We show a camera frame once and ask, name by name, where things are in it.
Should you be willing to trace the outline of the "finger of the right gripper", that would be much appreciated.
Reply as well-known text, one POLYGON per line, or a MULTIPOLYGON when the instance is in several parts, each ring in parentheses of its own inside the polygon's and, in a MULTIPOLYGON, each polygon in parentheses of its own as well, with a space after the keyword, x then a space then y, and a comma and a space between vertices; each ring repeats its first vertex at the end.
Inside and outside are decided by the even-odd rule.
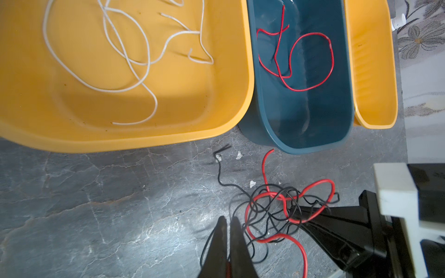
POLYGON ((321 214, 308 222, 309 224, 331 226, 340 224, 363 225, 363 207, 331 207, 325 208, 321 214))
POLYGON ((309 222, 303 224, 302 229, 336 264, 349 264, 351 246, 346 240, 309 222))

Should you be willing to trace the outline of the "left yellow plastic bin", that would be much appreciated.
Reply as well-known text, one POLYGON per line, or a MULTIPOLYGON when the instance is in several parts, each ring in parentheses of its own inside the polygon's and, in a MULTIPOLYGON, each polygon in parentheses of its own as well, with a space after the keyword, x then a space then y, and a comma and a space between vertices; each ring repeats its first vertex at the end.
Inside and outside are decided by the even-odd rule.
POLYGON ((1 137, 63 153, 207 139, 252 100, 246 1, 2 1, 1 137))

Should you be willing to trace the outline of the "teal plastic bin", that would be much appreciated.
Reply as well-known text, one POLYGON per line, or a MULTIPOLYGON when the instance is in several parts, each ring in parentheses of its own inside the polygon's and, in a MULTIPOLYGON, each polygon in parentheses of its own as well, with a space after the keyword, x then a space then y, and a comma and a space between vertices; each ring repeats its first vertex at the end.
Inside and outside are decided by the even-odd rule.
POLYGON ((343 1, 249 1, 250 141, 302 155, 346 141, 354 105, 343 1))

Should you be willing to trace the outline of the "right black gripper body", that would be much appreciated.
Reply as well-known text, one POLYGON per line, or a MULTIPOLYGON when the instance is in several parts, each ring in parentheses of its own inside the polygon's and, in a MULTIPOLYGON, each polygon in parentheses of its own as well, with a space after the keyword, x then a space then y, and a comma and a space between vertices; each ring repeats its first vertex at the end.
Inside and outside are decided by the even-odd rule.
POLYGON ((380 214, 377 195, 363 191, 359 208, 365 209, 367 221, 352 229, 359 243, 350 251, 352 262, 346 263, 345 273, 413 273, 402 222, 397 217, 389 220, 380 214))

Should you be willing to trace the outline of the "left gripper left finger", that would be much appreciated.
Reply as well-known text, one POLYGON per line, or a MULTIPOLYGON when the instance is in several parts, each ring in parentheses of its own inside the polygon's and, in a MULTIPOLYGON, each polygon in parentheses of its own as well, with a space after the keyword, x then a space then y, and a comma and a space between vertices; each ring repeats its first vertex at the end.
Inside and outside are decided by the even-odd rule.
POLYGON ((220 216, 212 236, 199 278, 225 278, 227 274, 227 220, 220 216))

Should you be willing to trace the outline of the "right yellow plastic bin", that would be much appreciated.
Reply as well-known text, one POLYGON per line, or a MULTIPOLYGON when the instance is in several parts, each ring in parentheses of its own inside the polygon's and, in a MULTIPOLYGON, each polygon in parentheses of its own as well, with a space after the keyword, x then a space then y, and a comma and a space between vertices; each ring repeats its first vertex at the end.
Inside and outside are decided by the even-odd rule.
POLYGON ((354 124, 383 130, 398 114, 391 15, 387 1, 345 1, 354 124))

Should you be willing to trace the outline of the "small white pink bottle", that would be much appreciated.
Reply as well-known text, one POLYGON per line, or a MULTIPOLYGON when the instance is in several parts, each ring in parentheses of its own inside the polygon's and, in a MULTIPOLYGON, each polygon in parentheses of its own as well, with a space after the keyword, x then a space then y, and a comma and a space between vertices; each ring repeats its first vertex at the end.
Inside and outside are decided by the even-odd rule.
POLYGON ((395 16, 391 19, 392 31, 396 31, 407 24, 406 15, 402 13, 401 15, 395 16))

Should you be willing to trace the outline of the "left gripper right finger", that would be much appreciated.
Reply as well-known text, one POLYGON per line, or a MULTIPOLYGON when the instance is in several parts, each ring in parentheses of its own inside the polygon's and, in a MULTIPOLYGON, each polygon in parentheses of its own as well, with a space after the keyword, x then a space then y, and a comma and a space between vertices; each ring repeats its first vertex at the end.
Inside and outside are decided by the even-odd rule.
POLYGON ((258 278, 250 258, 248 247, 237 217, 233 217, 230 226, 230 265, 232 278, 258 278))

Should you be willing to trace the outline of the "yellow plastic bin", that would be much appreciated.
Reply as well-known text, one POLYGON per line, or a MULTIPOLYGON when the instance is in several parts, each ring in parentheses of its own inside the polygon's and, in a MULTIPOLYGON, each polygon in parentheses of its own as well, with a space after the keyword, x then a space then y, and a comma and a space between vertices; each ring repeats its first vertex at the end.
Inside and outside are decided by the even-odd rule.
POLYGON ((383 130, 398 114, 391 15, 387 1, 345 1, 354 124, 383 130))
POLYGON ((246 1, 2 1, 1 137, 63 153, 207 139, 252 100, 246 1))

